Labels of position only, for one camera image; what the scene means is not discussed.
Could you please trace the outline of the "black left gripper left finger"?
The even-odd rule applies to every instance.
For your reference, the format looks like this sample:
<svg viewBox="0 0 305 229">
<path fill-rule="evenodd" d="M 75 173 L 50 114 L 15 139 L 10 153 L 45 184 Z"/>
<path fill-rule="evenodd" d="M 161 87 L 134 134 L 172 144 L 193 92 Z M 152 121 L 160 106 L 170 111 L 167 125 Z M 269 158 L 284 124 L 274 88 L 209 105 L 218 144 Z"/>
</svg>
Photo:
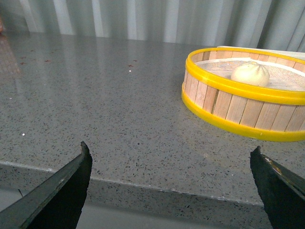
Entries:
<svg viewBox="0 0 305 229">
<path fill-rule="evenodd" d="M 88 146 L 27 195 L 0 213 L 2 229 L 74 229 L 87 197 L 92 171 Z"/>
</svg>

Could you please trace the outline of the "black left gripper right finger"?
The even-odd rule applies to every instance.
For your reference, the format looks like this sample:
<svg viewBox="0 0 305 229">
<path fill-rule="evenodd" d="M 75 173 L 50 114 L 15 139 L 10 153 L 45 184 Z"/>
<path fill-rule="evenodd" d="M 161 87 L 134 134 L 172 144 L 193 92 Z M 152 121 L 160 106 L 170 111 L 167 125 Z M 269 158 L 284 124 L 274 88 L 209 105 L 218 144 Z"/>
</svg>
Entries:
<svg viewBox="0 0 305 229">
<path fill-rule="evenodd" d="M 305 179 L 262 154 L 250 153 L 250 168 L 274 229 L 305 227 Z"/>
</svg>

